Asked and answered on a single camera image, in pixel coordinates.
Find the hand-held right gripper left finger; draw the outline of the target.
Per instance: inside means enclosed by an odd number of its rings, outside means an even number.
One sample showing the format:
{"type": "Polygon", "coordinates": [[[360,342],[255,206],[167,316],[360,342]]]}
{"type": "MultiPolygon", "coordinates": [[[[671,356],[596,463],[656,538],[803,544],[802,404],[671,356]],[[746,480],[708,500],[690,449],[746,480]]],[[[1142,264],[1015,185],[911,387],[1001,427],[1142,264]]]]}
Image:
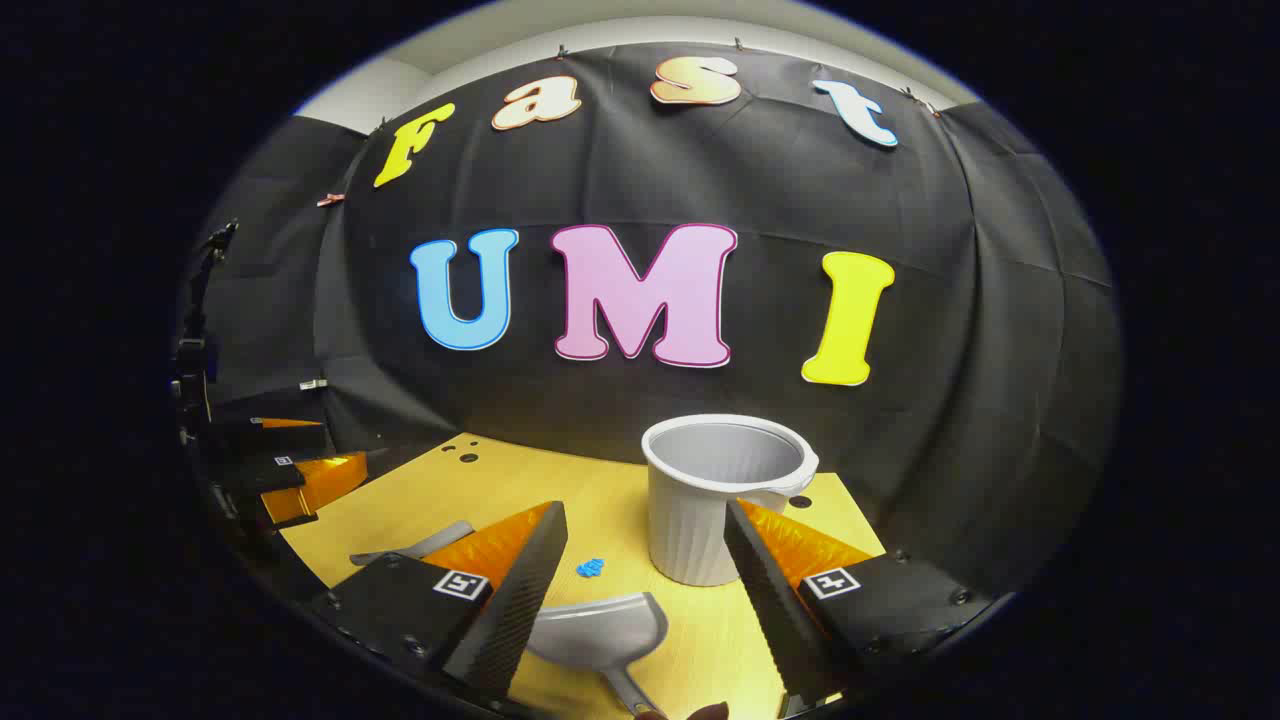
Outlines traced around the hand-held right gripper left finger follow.
{"type": "Polygon", "coordinates": [[[467,700],[503,700],[568,539],[561,501],[425,559],[384,553],[306,605],[378,666],[467,700]]]}

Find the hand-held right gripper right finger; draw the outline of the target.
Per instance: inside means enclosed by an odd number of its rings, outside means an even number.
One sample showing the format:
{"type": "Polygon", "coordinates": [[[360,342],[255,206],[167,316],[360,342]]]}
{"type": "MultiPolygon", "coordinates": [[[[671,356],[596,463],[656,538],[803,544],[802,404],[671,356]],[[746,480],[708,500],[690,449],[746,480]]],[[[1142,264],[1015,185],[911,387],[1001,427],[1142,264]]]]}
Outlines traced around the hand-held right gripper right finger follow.
{"type": "Polygon", "coordinates": [[[746,500],[726,502],[723,537],[792,716],[902,685],[993,611],[924,559],[870,556],[746,500]]]}

